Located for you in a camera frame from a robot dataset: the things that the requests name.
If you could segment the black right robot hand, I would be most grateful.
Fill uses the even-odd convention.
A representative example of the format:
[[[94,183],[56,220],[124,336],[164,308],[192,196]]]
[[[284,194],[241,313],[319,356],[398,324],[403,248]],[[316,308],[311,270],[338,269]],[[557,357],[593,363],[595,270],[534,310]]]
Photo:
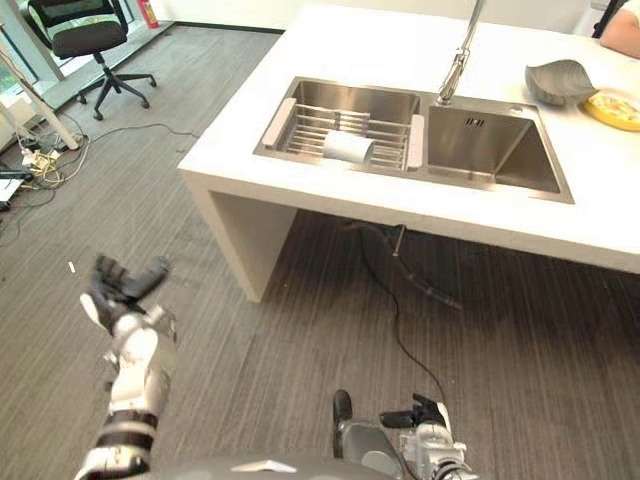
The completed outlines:
[[[385,428],[411,429],[423,423],[436,424],[450,430],[448,413],[443,403],[425,397],[421,394],[412,395],[413,405],[410,410],[387,411],[379,415],[379,420]]]

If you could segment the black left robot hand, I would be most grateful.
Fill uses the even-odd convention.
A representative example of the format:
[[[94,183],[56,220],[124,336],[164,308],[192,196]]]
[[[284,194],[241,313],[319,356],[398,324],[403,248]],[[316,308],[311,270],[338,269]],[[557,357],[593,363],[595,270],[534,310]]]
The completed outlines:
[[[168,277],[171,262],[159,257],[152,266],[135,277],[116,259],[99,255],[90,275],[89,291],[80,303],[89,319],[114,335],[118,321],[127,314],[146,314],[140,302]]]

